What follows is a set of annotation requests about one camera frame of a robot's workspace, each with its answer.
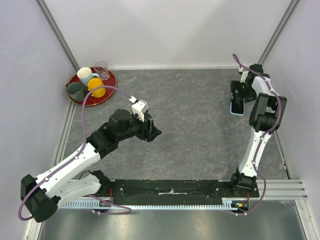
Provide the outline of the phone with light blue case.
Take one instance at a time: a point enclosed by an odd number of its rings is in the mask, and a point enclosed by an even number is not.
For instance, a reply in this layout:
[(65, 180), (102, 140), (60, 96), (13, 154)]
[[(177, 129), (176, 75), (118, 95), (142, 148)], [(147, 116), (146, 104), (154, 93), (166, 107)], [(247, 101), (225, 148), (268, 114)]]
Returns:
[(243, 99), (232, 99), (230, 101), (230, 113), (235, 116), (243, 116), (245, 114), (245, 101)]

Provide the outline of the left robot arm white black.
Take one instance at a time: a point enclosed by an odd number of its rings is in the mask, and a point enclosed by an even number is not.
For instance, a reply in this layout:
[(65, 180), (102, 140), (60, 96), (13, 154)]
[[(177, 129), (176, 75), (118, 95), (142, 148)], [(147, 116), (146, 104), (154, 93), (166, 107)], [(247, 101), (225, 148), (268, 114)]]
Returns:
[(161, 133), (148, 112), (130, 113), (125, 109), (117, 109), (98, 130), (84, 138), (82, 145), (72, 155), (36, 177), (27, 174), (21, 179), (18, 218), (22, 221), (34, 219), (41, 223), (61, 206), (77, 198), (94, 194), (106, 196), (110, 185), (101, 171), (72, 183), (69, 180), (115, 151), (119, 142), (137, 137), (149, 143)]

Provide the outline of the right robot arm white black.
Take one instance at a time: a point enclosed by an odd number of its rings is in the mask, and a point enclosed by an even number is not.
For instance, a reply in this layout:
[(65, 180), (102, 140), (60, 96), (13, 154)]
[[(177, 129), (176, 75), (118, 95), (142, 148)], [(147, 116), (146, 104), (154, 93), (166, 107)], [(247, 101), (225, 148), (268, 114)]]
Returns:
[(287, 98), (276, 93), (261, 64), (252, 64), (248, 69), (241, 67), (238, 72), (240, 80), (230, 83), (230, 113), (243, 116), (245, 103), (254, 101), (254, 106), (249, 116), (251, 132), (248, 146), (231, 177), (229, 191), (235, 197), (258, 197), (255, 190), (258, 166), (267, 142), (280, 127)]

